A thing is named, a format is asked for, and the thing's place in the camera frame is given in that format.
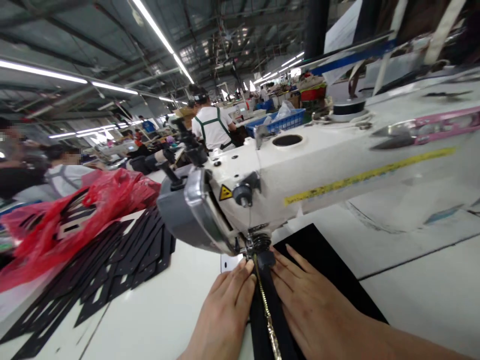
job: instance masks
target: gold zipper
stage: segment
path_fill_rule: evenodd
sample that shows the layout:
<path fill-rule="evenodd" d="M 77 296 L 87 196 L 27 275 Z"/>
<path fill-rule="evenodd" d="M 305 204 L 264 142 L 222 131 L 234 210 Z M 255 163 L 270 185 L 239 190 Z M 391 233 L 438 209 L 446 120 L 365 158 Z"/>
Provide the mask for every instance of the gold zipper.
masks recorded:
<path fill-rule="evenodd" d="M 258 280 L 258 286 L 260 286 L 261 300 L 263 302 L 263 310 L 266 317 L 266 327 L 268 329 L 268 337 L 270 338 L 271 348 L 273 350 L 273 357 L 275 360 L 282 360 L 279 342 L 277 340 L 277 335 L 275 335 L 274 324 L 272 322 L 272 315 L 270 314 L 269 306 L 267 304 L 267 298 L 265 297 L 264 287 L 262 286 L 262 281 L 260 280 L 259 261 L 257 259 L 256 253 L 253 254 L 253 263 L 255 264 L 255 272 L 256 278 Z"/>

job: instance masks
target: hand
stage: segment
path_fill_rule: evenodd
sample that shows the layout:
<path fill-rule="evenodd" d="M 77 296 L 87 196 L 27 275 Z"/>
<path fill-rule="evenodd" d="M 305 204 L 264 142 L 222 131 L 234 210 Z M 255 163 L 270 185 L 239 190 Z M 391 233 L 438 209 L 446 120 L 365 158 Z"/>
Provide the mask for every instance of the hand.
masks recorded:
<path fill-rule="evenodd" d="M 238 359 L 257 282 L 253 268 L 253 261 L 243 258 L 216 278 L 179 360 Z"/>
<path fill-rule="evenodd" d="M 390 348 L 376 336 L 373 320 L 291 246 L 286 248 L 301 268 L 272 247 L 273 283 L 288 327 L 306 359 L 389 358 Z"/>

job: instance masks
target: red plastic bag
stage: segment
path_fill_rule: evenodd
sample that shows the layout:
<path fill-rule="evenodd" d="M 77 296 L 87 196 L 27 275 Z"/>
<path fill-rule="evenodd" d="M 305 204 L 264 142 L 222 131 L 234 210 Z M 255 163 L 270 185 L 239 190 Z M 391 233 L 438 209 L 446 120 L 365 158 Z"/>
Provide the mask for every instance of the red plastic bag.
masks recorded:
<path fill-rule="evenodd" d="M 27 237 L 51 206 L 51 202 L 39 202 L 19 207 L 11 213 L 3 215 L 0 223 L 17 243 Z"/>
<path fill-rule="evenodd" d="M 40 223 L 15 250 L 16 259 L 0 271 L 0 292 L 67 262 L 106 224 L 151 206 L 159 192 L 159 183 L 120 168 L 104 172 L 90 187 L 50 203 Z M 79 213 L 87 214 L 83 222 L 69 222 L 78 217 L 72 214 Z"/>

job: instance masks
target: blue basket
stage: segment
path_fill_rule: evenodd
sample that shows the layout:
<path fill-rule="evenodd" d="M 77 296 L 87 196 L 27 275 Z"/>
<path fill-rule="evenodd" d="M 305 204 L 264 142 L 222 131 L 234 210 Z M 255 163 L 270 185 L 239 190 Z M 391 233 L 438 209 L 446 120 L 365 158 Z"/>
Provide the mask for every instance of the blue basket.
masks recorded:
<path fill-rule="evenodd" d="M 295 113 L 293 115 L 284 117 L 278 121 L 275 121 L 275 118 L 279 114 L 278 112 L 268 114 L 261 119 L 255 120 L 245 126 L 246 132 L 251 138 L 255 138 L 254 128 L 258 125 L 262 125 L 267 117 L 271 117 L 271 123 L 266 126 L 270 133 L 278 133 L 280 130 L 288 130 L 299 127 L 304 123 L 305 110 L 306 109 L 295 109 Z"/>

